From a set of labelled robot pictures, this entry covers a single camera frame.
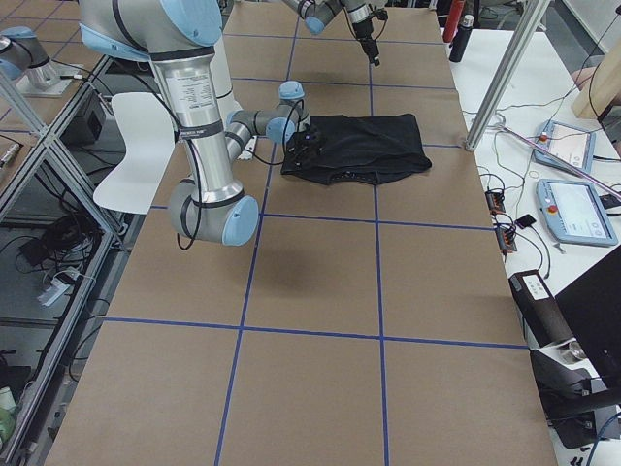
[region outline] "gray robot arm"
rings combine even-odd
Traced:
[[[181,181],[169,202],[175,229],[224,245],[246,243],[258,222],[258,204],[245,195],[231,165],[253,135],[280,142],[301,127],[302,88],[287,93],[298,84],[284,84],[275,110],[237,112],[225,131],[211,71],[222,25],[215,0],[81,0],[81,12],[87,46],[150,63],[185,140],[192,177]]]
[[[11,80],[25,72],[32,85],[41,90],[60,81],[36,34],[25,26],[0,31],[0,68]]]
[[[379,49],[373,38],[374,17],[382,21],[388,20],[388,14],[383,9],[385,0],[325,0],[316,3],[315,0],[283,0],[305,21],[312,34],[321,34],[323,29],[334,19],[340,10],[345,10],[347,19],[351,23],[353,33],[362,46],[362,50],[369,57],[369,63],[379,65]]]

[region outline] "green object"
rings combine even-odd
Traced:
[[[7,443],[15,428],[16,420],[11,416],[11,413],[0,408],[0,446]]]

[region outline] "brown table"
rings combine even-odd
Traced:
[[[245,108],[294,79],[312,115],[413,113],[434,167],[326,187],[238,162],[255,239],[183,252],[178,151],[49,466],[556,464],[435,16],[389,15],[370,70],[343,15],[312,38],[281,5],[236,4]]]

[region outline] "red cylinder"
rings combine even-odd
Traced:
[[[447,44],[452,42],[453,37],[455,37],[457,25],[459,24],[459,18],[462,16],[462,12],[464,11],[464,3],[466,3],[466,0],[453,0],[453,3],[450,5],[450,11],[448,12],[448,18],[446,19],[446,24],[444,26],[444,33],[442,34],[442,39]]]

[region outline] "black cloth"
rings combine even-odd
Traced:
[[[431,168],[414,115],[313,116],[310,120],[321,135],[321,148],[289,148],[280,170],[283,175],[321,184],[383,184]]]

